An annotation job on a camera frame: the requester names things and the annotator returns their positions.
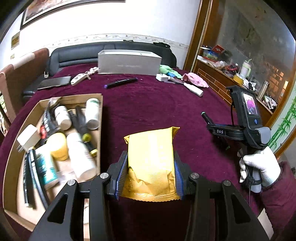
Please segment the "white storage box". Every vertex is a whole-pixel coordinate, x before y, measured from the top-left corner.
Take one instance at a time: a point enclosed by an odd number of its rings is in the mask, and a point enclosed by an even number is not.
[[[162,58],[140,50],[102,50],[98,53],[99,74],[146,74],[159,71]]]

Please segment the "blue gripper pad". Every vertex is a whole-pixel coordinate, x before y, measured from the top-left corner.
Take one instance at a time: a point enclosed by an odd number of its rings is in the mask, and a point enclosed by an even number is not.
[[[119,199],[119,196],[122,194],[127,173],[128,173],[128,155],[125,156],[120,172],[118,174],[118,178],[116,180],[115,198],[117,200]]]
[[[184,193],[184,180],[182,178],[180,169],[179,169],[175,159],[174,159],[174,166],[175,166],[176,191],[177,191],[177,194],[182,199],[185,196],[185,193]]]

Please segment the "green cloth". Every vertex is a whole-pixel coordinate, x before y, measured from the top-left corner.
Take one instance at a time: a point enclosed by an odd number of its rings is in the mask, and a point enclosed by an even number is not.
[[[180,75],[177,71],[173,70],[171,67],[167,65],[160,65],[159,67],[159,73],[160,74],[167,74],[167,73],[172,73],[174,74],[177,78],[181,79],[182,75]]]

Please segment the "wooden cabinet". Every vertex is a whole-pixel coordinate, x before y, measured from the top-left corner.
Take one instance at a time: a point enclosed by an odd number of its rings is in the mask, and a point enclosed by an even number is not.
[[[232,78],[225,75],[222,71],[215,69],[214,67],[196,60],[194,73],[203,78],[208,85],[229,105],[231,105],[231,97],[228,86],[239,85]],[[257,99],[259,112],[262,119],[262,124],[265,126],[272,116],[272,112]]]

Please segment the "gloved hand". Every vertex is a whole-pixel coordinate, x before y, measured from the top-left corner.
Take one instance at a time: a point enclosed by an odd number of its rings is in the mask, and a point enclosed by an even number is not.
[[[264,150],[255,151],[255,154],[245,155],[243,159],[240,159],[240,183],[247,177],[246,165],[255,167],[261,172],[263,187],[273,184],[281,173],[277,159],[269,147],[266,147]]]

